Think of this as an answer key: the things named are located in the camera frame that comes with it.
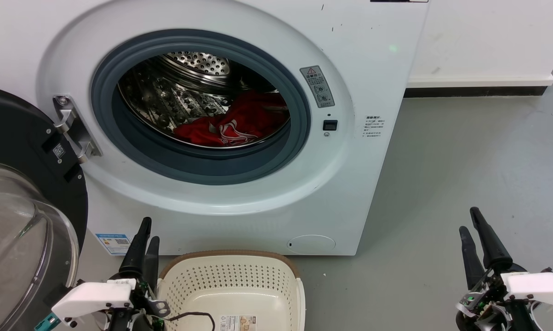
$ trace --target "white plastic basket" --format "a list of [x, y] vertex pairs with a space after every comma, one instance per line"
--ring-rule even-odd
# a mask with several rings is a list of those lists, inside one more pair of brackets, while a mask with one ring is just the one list
[[[216, 331], [303, 331], [305, 294], [293, 263], [280, 254], [222, 250], [184, 254], [160, 275], [158, 298], [172, 313], [206, 312]], [[168, 331], [211, 331], [206, 316], [167, 322]]]

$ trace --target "screw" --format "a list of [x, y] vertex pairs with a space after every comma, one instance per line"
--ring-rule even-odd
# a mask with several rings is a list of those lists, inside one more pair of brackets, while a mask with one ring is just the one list
[[62, 106], [65, 106], [65, 105], [68, 104], [68, 98], [66, 98], [66, 97], [59, 97], [59, 98], [57, 99], [57, 103], [59, 103], [59, 104], [62, 105]]

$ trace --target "white baseboard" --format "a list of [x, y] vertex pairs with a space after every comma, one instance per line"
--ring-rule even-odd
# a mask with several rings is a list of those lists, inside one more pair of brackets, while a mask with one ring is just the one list
[[489, 86], [551, 86], [553, 75], [546, 77], [441, 78], [412, 77], [407, 88], [428, 87], [489, 87]]

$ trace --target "teal connector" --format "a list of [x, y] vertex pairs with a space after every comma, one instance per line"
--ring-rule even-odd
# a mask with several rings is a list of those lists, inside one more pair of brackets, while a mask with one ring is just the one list
[[47, 318], [44, 318], [43, 321], [35, 327], [35, 331], [51, 331], [60, 324], [60, 319], [54, 313], [47, 315]]

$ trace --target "red clothing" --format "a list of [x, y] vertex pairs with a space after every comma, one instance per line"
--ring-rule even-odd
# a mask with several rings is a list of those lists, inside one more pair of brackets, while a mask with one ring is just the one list
[[174, 129], [177, 138], [189, 143], [222, 147], [250, 143], [268, 136], [288, 119], [279, 93], [248, 91], [236, 98], [225, 114], [201, 117]]

